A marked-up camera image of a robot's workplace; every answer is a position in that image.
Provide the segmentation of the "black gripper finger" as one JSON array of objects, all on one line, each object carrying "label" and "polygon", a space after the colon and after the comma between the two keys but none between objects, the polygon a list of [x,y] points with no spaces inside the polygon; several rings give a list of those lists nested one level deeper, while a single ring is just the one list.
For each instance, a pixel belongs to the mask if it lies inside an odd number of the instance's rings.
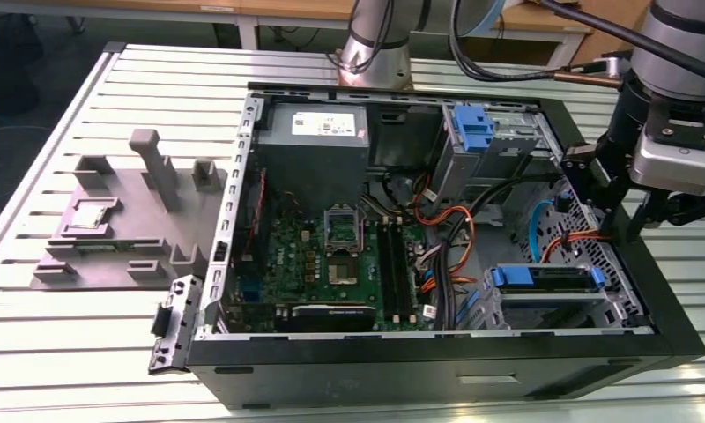
[{"label": "black gripper finger", "polygon": [[600,232],[610,234],[624,190],[620,175],[607,168],[600,158],[602,150],[602,146],[594,144],[568,146],[562,156],[562,171],[578,200],[602,215]]},{"label": "black gripper finger", "polygon": [[652,190],[631,218],[626,240],[634,242],[646,227],[658,227],[667,221],[683,226],[705,217],[705,196],[675,194],[667,190]]}]

